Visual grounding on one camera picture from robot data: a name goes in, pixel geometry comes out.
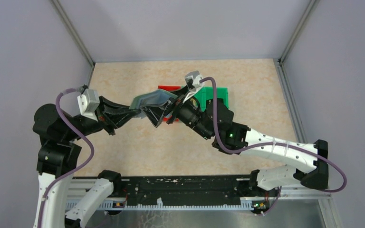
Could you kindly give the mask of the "grey-green card holder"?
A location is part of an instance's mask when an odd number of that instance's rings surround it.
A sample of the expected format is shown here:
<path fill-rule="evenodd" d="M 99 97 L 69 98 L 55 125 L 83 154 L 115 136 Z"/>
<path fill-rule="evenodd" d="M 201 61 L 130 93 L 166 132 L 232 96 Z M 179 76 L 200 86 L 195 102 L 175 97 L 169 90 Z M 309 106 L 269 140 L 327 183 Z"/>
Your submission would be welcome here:
<path fill-rule="evenodd" d="M 157 102 L 164 102 L 164 101 L 169 100 L 170 98 L 172 98 L 172 97 L 171 97 L 171 93 L 169 91 L 157 89 L 152 92 L 136 96 L 132 100 L 131 104 L 129 105 L 129 109 L 137 109 L 137 110 L 141 111 L 141 105 L 154 104 Z M 139 116 L 141 118 L 146 117 L 143 112 L 142 112 L 142 114 L 139 114 Z"/>

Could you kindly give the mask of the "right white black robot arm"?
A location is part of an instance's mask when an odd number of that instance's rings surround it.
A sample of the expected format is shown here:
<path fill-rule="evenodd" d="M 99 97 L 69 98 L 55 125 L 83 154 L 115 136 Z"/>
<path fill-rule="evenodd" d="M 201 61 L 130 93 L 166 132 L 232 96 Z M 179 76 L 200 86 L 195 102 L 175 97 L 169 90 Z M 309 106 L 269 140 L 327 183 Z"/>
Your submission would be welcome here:
<path fill-rule="evenodd" d="M 250 174 L 249 191 L 255 196 L 276 187 L 300 184 L 315 190 L 328 188 L 327 142 L 297 143 L 260 133 L 233 121 L 234 113 L 223 99 L 204 103 L 183 101 L 183 90 L 158 89 L 136 101 L 137 107 L 154 126 L 168 116 L 184 123 L 212 146 L 225 154 L 258 156 L 281 163 L 272 169 L 254 170 Z"/>

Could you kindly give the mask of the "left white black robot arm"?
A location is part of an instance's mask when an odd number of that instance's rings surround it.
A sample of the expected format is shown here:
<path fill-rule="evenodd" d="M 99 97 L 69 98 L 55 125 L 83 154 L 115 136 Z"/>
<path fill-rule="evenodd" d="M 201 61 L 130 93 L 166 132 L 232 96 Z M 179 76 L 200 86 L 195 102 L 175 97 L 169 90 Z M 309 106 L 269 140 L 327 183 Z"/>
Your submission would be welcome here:
<path fill-rule="evenodd" d="M 97 120 L 70 116 L 54 104 L 45 104 L 36 111 L 33 131 L 40 136 L 41 148 L 37 162 L 39 200 L 34 227 L 84 228 L 106 198 L 120 197 L 117 206 L 126 205 L 128 194 L 121 174 L 104 170 L 86 195 L 71 210 L 66 210 L 68 190 L 81 152 L 74 140 L 101 130 L 114 135 L 116 129 L 140 114 L 139 110 L 104 97 L 99 100 L 95 110 Z"/>

